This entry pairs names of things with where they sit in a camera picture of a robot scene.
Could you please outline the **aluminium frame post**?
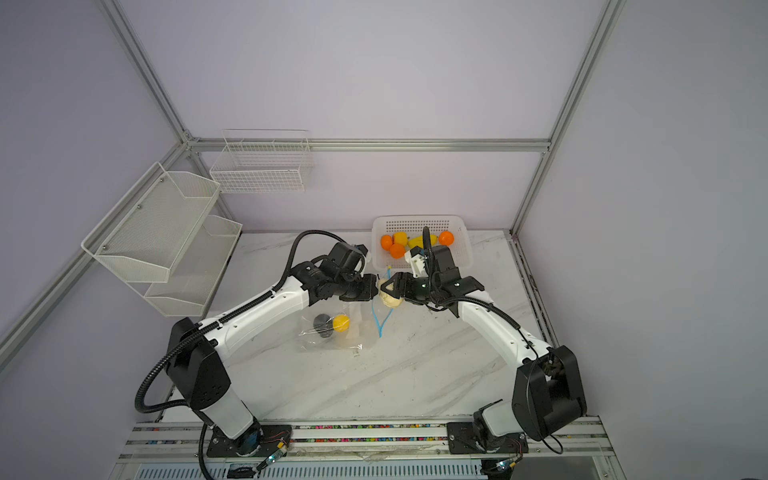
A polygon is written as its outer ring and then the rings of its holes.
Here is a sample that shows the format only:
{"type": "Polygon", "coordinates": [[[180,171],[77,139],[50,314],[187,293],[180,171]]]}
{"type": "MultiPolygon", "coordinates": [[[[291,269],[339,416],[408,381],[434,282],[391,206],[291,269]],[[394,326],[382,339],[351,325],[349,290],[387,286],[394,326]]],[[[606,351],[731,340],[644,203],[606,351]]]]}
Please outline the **aluminium frame post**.
{"type": "Polygon", "coordinates": [[[605,1],[596,26],[589,37],[584,54],[578,63],[573,80],[567,90],[563,103],[556,117],[549,136],[549,146],[540,155],[539,163],[526,190],[522,203],[515,215],[509,233],[518,237],[522,232],[527,217],[532,210],[546,176],[554,163],[566,132],[572,122],[583,95],[589,85],[600,57],[615,29],[625,7],[624,0],[605,1]]]}

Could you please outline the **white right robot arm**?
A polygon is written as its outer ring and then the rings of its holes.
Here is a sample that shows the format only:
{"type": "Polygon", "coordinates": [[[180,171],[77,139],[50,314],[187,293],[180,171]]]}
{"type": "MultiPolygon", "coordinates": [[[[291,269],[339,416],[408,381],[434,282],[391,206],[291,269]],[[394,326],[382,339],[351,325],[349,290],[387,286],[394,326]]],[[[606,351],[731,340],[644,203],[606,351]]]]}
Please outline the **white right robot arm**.
{"type": "Polygon", "coordinates": [[[474,437],[481,449],[496,450],[509,435],[544,442],[587,414],[575,354],[527,331],[494,303],[475,278],[461,278],[456,269],[421,277],[399,272],[384,281],[380,291],[413,305],[450,312],[476,330],[514,371],[511,398],[487,404],[473,414],[474,437]]]}

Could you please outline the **yellow banana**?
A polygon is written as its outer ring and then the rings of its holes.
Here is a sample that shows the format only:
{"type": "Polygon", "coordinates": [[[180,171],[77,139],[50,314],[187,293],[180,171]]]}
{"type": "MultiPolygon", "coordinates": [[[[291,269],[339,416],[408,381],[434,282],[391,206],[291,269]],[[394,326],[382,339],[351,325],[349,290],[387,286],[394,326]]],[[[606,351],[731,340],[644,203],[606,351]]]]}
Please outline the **yellow banana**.
{"type": "MultiPolygon", "coordinates": [[[[438,243],[438,237],[436,235],[430,235],[429,237],[429,243],[431,246],[435,246],[438,243]]],[[[424,238],[422,236],[413,237],[408,241],[408,248],[419,248],[424,249],[425,248],[425,242],[424,238]]]]}

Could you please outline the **yellow pear-shaped lemon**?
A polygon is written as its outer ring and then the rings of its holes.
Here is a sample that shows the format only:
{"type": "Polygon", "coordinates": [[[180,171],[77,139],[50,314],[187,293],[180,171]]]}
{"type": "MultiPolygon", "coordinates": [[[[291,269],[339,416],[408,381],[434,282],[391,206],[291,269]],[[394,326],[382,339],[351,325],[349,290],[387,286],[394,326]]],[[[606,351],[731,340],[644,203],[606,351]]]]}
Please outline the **yellow pear-shaped lemon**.
{"type": "Polygon", "coordinates": [[[351,319],[345,314],[336,315],[332,319],[332,327],[335,332],[343,333],[349,330],[351,326],[351,319]]]}

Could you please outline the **clear zip top bag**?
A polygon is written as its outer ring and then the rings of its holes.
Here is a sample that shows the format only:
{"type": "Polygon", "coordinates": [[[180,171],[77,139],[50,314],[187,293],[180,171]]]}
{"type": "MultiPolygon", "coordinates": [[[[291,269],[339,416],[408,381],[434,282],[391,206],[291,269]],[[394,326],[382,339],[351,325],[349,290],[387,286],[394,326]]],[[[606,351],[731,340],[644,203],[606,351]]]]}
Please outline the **clear zip top bag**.
{"type": "Polygon", "coordinates": [[[392,309],[383,303],[375,273],[331,276],[304,262],[292,269],[309,292],[309,307],[299,314],[298,341],[305,352],[371,348],[383,335],[392,309]]]}

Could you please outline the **small orange tangerine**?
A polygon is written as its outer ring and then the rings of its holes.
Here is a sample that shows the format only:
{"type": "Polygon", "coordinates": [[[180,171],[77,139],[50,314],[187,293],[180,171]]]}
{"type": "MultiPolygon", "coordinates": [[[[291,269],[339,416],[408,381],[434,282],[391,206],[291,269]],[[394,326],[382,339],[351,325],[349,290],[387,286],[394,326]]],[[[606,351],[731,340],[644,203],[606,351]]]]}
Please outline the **small orange tangerine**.
{"type": "Polygon", "coordinates": [[[450,231],[443,231],[438,236],[438,241],[443,246],[450,246],[450,245],[452,245],[454,243],[455,236],[450,231]]]}

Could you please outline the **large orange fruit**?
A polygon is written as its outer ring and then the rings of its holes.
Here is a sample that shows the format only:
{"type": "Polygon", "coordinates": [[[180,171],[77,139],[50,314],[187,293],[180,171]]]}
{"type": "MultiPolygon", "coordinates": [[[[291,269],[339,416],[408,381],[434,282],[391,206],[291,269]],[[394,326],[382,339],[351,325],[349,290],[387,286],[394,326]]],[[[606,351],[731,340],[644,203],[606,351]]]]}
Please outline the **large orange fruit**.
{"type": "Polygon", "coordinates": [[[393,246],[393,244],[394,244],[394,241],[390,235],[383,235],[380,239],[380,245],[382,249],[385,251],[389,251],[393,246]]]}

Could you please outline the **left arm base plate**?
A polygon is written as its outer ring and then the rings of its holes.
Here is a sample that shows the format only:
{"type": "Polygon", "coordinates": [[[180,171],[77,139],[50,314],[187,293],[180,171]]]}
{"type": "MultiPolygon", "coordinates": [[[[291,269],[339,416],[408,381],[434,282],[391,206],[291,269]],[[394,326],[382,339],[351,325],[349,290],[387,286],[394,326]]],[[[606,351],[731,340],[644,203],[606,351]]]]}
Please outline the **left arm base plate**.
{"type": "Polygon", "coordinates": [[[267,458],[280,448],[286,450],[293,434],[288,424],[261,424],[249,427],[241,436],[230,439],[213,428],[206,456],[209,458],[267,458]]]}

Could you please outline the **white mesh two-tier shelf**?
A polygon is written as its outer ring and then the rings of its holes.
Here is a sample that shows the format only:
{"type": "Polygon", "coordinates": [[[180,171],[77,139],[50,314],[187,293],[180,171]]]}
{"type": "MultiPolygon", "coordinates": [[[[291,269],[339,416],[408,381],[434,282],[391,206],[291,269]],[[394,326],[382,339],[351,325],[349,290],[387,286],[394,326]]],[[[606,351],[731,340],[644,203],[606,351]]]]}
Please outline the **white mesh two-tier shelf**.
{"type": "Polygon", "coordinates": [[[81,248],[165,317],[202,317],[242,233],[215,213],[221,188],[156,163],[81,248]]]}

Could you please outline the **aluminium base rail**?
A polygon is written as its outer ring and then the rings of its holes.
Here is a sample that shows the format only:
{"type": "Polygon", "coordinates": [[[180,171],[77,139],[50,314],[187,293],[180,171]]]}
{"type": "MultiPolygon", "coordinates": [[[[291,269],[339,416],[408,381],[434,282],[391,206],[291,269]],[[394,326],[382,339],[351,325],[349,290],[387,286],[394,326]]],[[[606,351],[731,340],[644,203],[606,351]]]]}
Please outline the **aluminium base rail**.
{"type": "MultiPolygon", "coordinates": [[[[292,424],[289,460],[426,460],[445,457],[461,448],[468,458],[499,456],[471,448],[472,442],[448,432],[449,418],[344,421],[307,421],[292,424]]],[[[199,422],[138,423],[118,455],[119,464],[141,462],[191,462],[197,458],[199,422]]],[[[616,452],[597,417],[583,417],[547,440],[523,435],[527,458],[614,457],[616,452]]]]}

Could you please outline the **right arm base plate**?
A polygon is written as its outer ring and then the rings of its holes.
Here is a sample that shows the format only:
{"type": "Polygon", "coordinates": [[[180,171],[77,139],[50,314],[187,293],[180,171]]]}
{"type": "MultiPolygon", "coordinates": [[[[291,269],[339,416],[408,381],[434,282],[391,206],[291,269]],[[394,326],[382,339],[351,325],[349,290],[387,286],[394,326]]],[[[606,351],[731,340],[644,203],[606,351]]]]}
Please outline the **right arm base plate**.
{"type": "Polygon", "coordinates": [[[527,438],[522,433],[493,435],[476,422],[449,422],[446,424],[448,448],[451,454],[526,454],[527,438]]]}

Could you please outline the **black avocado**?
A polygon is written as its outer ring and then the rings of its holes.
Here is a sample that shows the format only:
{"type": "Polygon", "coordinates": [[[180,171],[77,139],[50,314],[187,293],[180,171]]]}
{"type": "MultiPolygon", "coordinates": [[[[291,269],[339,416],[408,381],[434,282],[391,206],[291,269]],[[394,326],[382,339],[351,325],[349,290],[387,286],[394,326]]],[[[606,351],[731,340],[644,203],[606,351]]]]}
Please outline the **black avocado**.
{"type": "Polygon", "coordinates": [[[319,314],[313,320],[313,328],[321,338],[329,338],[334,333],[333,318],[328,314],[319,314]]]}

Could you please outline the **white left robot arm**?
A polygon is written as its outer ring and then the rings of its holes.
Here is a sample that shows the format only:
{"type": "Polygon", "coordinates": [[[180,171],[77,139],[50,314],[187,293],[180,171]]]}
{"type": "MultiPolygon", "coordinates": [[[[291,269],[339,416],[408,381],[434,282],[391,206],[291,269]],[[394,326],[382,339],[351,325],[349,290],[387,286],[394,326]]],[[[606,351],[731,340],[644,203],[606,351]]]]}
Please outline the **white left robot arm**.
{"type": "Polygon", "coordinates": [[[232,386],[232,359],[278,321],[320,301],[372,300],[377,276],[362,273],[360,264],[305,261],[284,272],[274,287],[222,315],[197,324],[178,321],[161,366],[181,394],[181,404],[227,439],[254,443],[262,427],[232,386]]]}

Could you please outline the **cream white pear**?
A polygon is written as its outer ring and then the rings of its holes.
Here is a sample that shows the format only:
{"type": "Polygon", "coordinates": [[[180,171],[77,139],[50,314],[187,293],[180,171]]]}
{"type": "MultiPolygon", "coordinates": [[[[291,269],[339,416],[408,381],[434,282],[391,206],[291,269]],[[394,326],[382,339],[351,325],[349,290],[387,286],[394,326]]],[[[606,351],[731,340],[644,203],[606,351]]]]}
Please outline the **cream white pear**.
{"type": "Polygon", "coordinates": [[[387,308],[398,308],[402,303],[403,300],[400,298],[393,297],[384,287],[383,284],[385,283],[385,278],[380,278],[378,280],[378,288],[379,288],[379,298],[381,299],[382,303],[387,308]]]}

